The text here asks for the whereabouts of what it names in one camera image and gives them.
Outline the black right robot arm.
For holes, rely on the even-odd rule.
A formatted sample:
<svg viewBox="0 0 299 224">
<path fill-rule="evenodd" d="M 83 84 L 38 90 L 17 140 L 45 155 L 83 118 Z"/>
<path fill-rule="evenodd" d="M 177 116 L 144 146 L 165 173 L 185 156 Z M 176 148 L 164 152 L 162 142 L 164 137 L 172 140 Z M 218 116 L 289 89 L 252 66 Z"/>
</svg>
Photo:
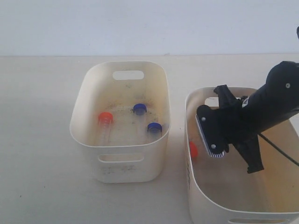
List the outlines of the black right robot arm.
<svg viewBox="0 0 299 224">
<path fill-rule="evenodd" d="M 218 85 L 216 110 L 221 135 L 246 161 L 249 174 L 263 170 L 258 134 L 299 112 L 299 64 L 282 61 L 253 94 L 236 99 L 226 85 Z"/>
</svg>

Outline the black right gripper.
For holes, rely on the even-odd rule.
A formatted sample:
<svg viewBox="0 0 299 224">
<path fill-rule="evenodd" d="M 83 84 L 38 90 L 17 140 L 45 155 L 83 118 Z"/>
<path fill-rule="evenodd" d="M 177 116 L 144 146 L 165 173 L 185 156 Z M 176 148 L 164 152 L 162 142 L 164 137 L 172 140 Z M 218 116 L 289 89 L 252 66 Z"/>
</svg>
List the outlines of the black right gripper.
<svg viewBox="0 0 299 224">
<path fill-rule="evenodd" d="M 245 160 L 247 173 L 264 170 L 258 136 L 241 117 L 243 101 L 236 98 L 226 84 L 215 87 L 214 93 L 219 103 L 217 121 L 226 143 L 232 144 Z"/>
</svg>

